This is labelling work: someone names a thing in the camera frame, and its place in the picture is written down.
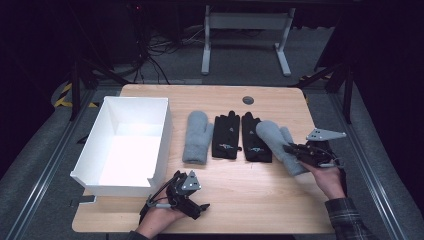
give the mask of white cardboard box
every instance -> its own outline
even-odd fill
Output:
[[[105,97],[71,177],[96,196],[154,194],[171,134],[168,98]]]

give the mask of glove finger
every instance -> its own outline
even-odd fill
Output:
[[[208,117],[202,111],[193,111],[188,116],[187,131],[202,133],[208,124]]]
[[[253,115],[252,115],[251,112],[247,112],[246,114],[244,114],[243,117],[246,121],[252,121],[253,120]]]
[[[284,140],[286,140],[287,143],[294,143],[293,138],[290,134],[290,131],[287,127],[281,127],[280,133],[283,135]]]
[[[232,121],[231,127],[233,128],[233,135],[238,140],[239,130],[240,130],[240,116],[236,115]]]
[[[215,126],[217,127],[221,126],[221,118],[218,116],[215,117]]]
[[[212,123],[208,123],[206,125],[205,132],[204,132],[206,139],[209,139],[209,140],[212,139],[213,130],[214,130],[214,125]]]
[[[229,113],[228,113],[228,118],[234,118],[236,116],[236,113],[233,111],[233,110],[231,110]]]
[[[241,117],[241,131],[242,134],[248,133],[252,126],[250,125],[250,122],[246,116]]]
[[[283,145],[288,145],[281,135],[277,124],[272,121],[262,121],[256,126],[258,136],[268,145],[275,157],[283,162],[290,175],[296,176],[307,172],[302,165],[297,162],[294,155],[287,153]]]
[[[256,125],[258,125],[258,123],[261,122],[261,119],[260,118],[255,118],[255,119],[252,120],[252,122],[255,124],[255,127],[256,127]]]

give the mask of gray mitten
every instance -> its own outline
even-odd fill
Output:
[[[296,176],[308,172],[306,168],[300,165],[296,156],[283,149],[283,145],[288,146],[288,143],[293,143],[293,138],[287,127],[278,129],[277,124],[265,120],[256,125],[256,134],[268,145],[275,157],[284,164],[290,175]]]
[[[213,124],[202,111],[193,111],[188,116],[183,162],[206,164],[208,148],[212,140]]]

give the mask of black cable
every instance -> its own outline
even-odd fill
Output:
[[[137,4],[128,4],[127,6],[130,10],[130,17],[134,24],[134,36],[139,51],[139,60],[144,61],[150,56],[147,47],[148,42],[150,41],[149,37],[151,36],[150,33],[147,32],[148,27],[146,27],[146,25],[143,26],[141,23],[148,23],[148,19],[143,14],[141,6]]]
[[[167,199],[167,198],[168,198],[168,197],[159,198],[159,199],[154,200],[154,201],[153,201],[153,202],[151,202],[151,203],[156,204],[156,203],[158,203],[160,200]],[[169,204],[169,205],[171,205],[171,207],[175,207],[175,206],[177,206],[176,202],[175,202],[174,204],[171,204],[171,203],[168,201],[168,204]]]
[[[121,85],[126,85],[129,84],[131,82],[127,81],[126,79],[116,75],[115,73],[105,70],[102,67],[98,66],[96,63],[88,60],[88,59],[83,59],[83,61],[91,68],[93,69],[97,69],[99,72],[103,73],[105,76],[109,77],[110,79],[113,79],[114,81],[116,81],[117,83],[121,84]]]
[[[138,69],[140,69],[142,65],[143,65],[142,63],[137,63],[135,66],[133,66],[133,68],[128,69],[128,70],[125,70],[125,71],[123,71],[123,72],[118,72],[118,73],[115,73],[115,72],[113,72],[113,71],[111,71],[111,72],[113,72],[113,73],[114,73],[114,74],[116,74],[117,76],[120,76],[120,77],[126,77],[126,76],[128,76],[128,75],[130,75],[130,74],[132,74],[132,73],[134,73],[134,72],[136,72],[136,71],[138,71]],[[94,74],[94,75],[95,75],[98,79],[100,79],[100,80],[110,79],[110,77],[108,77],[108,76],[106,76],[106,75],[104,75],[104,74]]]
[[[144,84],[144,76],[141,74],[141,69],[138,70],[140,72],[141,82]]]
[[[246,36],[246,37],[250,37],[250,38],[255,38],[257,36],[259,36],[264,30],[255,30],[255,29],[242,29],[242,30],[236,30],[235,33],[242,35],[242,36]]]
[[[168,182],[166,182],[164,185],[162,185],[162,187],[159,188],[159,190],[151,198],[149,197],[149,203],[154,203],[151,200],[154,200],[159,195],[159,193],[161,193],[163,191],[163,189],[168,187],[173,181],[180,178],[181,176],[184,176],[184,173],[179,173],[179,174],[175,175],[174,177],[172,177],[171,179],[169,179]]]
[[[152,57],[149,57],[149,59],[154,63],[154,65],[156,65],[156,66],[158,66],[158,68],[160,69],[160,71],[161,71],[161,73],[162,73],[162,75],[163,75],[163,77],[165,78],[165,81],[166,81],[166,83],[168,84],[168,85],[171,85],[171,83],[169,83],[169,81],[168,81],[168,78],[166,77],[166,74],[165,74],[165,72],[163,71],[163,69],[160,67],[160,65],[152,58]]]
[[[103,62],[103,59],[100,57],[99,53],[97,52],[96,48],[94,47],[93,42],[91,41],[90,37],[88,36],[87,32],[84,30],[81,22],[79,21],[74,9],[72,8],[71,4],[69,3],[69,1],[66,1],[66,3],[68,4],[69,9],[71,10],[72,15],[74,16],[75,21],[78,23],[79,28],[81,29],[81,32],[83,33],[84,37],[87,39],[88,43],[91,46],[91,49],[93,50],[94,54],[96,55],[96,57],[98,58],[98,60],[100,61],[101,64],[103,64],[103,66],[107,66],[107,64],[105,62]]]
[[[171,49],[175,48],[178,50],[178,47],[175,46],[175,43],[173,41],[170,41],[165,38],[165,40],[157,39],[155,43],[150,43],[148,45],[148,51],[159,53],[159,54],[151,54],[152,56],[160,56],[164,53],[169,52]]]
[[[151,62],[151,61],[149,61],[149,63],[151,63],[151,64],[152,64],[152,66],[153,66],[153,69],[155,69],[155,72],[156,72],[156,75],[157,75],[158,84],[160,84],[160,82],[159,82],[159,72],[158,72],[158,70],[156,69],[156,65],[155,65],[153,62]]]
[[[137,80],[137,76],[138,76],[138,69],[137,69],[137,71],[135,72],[135,77],[134,77],[134,79],[133,79],[133,83],[135,83],[135,81]]]
[[[313,147],[313,148],[316,149],[317,151],[323,152],[324,154],[326,154],[330,158],[338,159],[338,157],[336,156],[335,153],[330,153],[330,152],[326,151],[325,149],[322,149],[322,148],[319,148],[319,147]]]

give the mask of plaid sleeve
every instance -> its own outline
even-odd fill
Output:
[[[149,240],[149,239],[138,232],[131,231],[128,233],[126,240]]]
[[[362,222],[351,198],[332,199],[325,206],[338,240],[378,239]]]

